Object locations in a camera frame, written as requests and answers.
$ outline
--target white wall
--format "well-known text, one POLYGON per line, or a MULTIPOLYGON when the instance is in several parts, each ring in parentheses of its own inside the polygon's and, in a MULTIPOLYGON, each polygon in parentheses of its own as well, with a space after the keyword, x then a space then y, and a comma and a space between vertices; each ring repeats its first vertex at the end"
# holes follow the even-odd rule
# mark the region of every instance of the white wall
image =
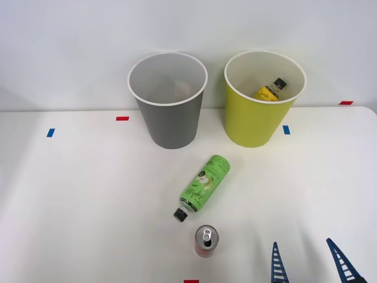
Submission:
POLYGON ((225 63, 251 48, 303 66, 297 106, 377 110, 376 14, 374 0, 3 0, 0 110, 137 108, 128 71, 166 50, 204 62, 203 107, 221 107, 225 63))

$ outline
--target plastic bottle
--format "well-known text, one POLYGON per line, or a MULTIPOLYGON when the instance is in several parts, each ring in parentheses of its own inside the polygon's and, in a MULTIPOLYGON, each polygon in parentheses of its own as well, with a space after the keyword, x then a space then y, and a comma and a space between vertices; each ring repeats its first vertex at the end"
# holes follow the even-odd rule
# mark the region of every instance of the plastic bottle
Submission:
POLYGON ((212 156, 180 196, 180 207, 174 217, 183 222, 187 212, 198 212, 229 170, 230 165, 225 158, 220 155, 212 156))
POLYGON ((257 91, 254 98, 263 101, 278 101, 279 91, 283 90, 286 85, 281 78, 278 78, 272 85, 266 85, 257 91))

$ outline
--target black bottle cap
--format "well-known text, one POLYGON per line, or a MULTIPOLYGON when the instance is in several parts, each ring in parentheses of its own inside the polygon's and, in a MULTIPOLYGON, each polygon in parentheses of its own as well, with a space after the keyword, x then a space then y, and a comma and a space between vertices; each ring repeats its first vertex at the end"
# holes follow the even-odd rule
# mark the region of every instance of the black bottle cap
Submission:
POLYGON ((282 90, 287 84, 285 81, 283 81, 281 78, 278 78, 275 82, 274 85, 278 87, 278 89, 282 90))
POLYGON ((174 213, 174 217, 179 221, 179 222, 183 222, 186 217, 187 217, 187 214, 185 213, 185 211, 183 211, 182 209, 178 208, 176 210, 176 212, 174 213))

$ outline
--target can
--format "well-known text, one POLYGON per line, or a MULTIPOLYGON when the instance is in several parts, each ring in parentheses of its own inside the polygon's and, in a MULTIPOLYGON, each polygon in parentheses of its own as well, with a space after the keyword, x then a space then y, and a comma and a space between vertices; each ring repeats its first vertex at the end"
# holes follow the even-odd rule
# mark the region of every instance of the can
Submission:
POLYGON ((195 233, 195 252, 202 258, 213 255, 219 242, 219 234, 210 225, 203 225, 195 233))

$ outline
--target yellow bin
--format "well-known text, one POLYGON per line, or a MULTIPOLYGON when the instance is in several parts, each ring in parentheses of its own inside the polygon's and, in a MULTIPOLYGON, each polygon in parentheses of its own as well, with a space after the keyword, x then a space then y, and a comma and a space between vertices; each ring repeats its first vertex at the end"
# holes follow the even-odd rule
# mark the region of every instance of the yellow bin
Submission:
POLYGON ((306 74, 292 59, 271 51, 248 51, 234 56, 225 66, 225 131, 244 147, 262 146, 269 141, 295 100, 306 87, 306 74), (252 98, 277 78, 287 86, 277 102, 252 98))

